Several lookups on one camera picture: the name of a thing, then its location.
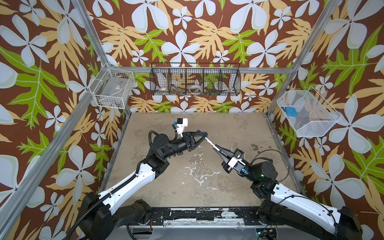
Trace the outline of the blue capped marker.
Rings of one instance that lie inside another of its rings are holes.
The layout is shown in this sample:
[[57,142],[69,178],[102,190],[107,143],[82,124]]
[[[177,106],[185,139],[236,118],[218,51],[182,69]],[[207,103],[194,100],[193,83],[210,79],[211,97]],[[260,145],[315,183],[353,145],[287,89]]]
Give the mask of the blue capped marker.
[[221,150],[211,140],[209,140],[207,137],[205,137],[205,140],[213,147],[214,150],[216,150],[218,152],[221,152]]

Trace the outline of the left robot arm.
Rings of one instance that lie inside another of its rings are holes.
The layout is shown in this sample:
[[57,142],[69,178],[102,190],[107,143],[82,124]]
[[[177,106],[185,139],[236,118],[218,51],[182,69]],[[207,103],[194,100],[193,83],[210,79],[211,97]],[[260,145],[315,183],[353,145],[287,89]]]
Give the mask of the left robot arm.
[[170,140],[166,134],[149,132],[149,152],[138,162],[134,172],[113,187],[99,193],[86,195],[76,222],[66,235],[70,240],[77,228],[85,240],[105,240],[115,229],[114,215],[134,193],[155,180],[169,166],[168,159],[196,149],[208,136],[206,132],[184,132],[180,138]]

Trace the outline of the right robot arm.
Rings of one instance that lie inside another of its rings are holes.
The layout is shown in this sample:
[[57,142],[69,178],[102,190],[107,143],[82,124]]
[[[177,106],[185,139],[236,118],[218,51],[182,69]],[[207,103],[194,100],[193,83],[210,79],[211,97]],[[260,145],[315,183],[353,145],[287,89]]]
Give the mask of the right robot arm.
[[266,225],[287,225],[319,240],[361,240],[363,228],[350,209],[323,205],[289,189],[277,181],[273,160],[262,157],[260,163],[247,162],[244,152],[214,145],[227,172],[249,180],[252,192],[262,200],[257,216]]

